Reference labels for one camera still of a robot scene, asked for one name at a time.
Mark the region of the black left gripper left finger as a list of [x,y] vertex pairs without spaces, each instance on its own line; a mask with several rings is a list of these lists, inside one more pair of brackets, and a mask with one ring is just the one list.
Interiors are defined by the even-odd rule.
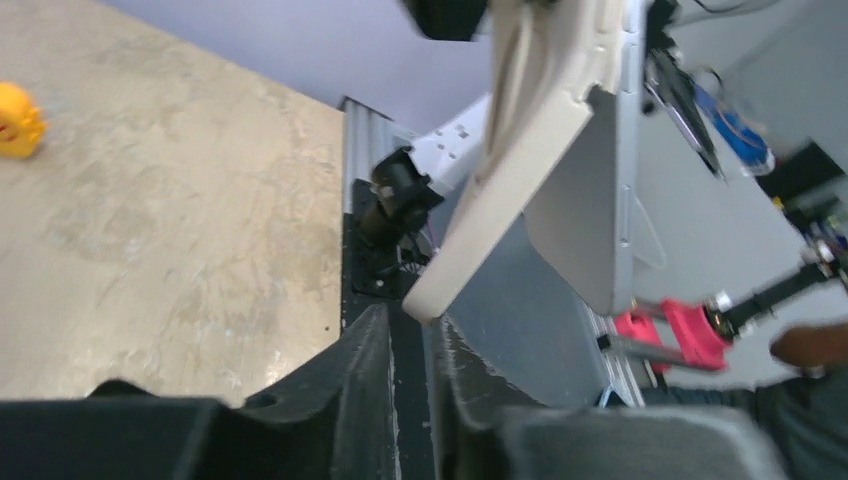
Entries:
[[110,380],[74,400],[1,405],[5,479],[390,479],[389,315],[232,408]]

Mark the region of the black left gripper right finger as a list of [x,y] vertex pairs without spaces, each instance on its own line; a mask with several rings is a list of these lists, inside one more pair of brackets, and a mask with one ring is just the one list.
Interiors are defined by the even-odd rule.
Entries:
[[784,479],[780,455],[719,407],[542,405],[494,372],[449,319],[433,334],[441,479]]

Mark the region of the phone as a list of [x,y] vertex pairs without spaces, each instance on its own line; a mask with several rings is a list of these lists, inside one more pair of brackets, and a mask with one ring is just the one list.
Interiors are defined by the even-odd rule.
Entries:
[[590,91],[592,116],[524,210],[539,255],[595,313],[631,307],[644,48],[622,48],[620,82]]

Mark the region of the white phone case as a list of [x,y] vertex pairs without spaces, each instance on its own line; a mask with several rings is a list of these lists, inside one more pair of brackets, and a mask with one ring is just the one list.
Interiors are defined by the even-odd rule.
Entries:
[[403,301],[422,323],[468,284],[592,116],[590,91],[620,82],[622,48],[645,50],[642,1],[491,1],[493,90],[482,155],[439,253]]

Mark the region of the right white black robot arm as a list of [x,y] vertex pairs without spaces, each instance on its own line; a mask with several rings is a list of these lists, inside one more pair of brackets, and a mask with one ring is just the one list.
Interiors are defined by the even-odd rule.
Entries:
[[359,221],[369,246],[389,249],[420,231],[479,163],[491,95],[481,96],[448,122],[401,146],[371,170],[376,200]]

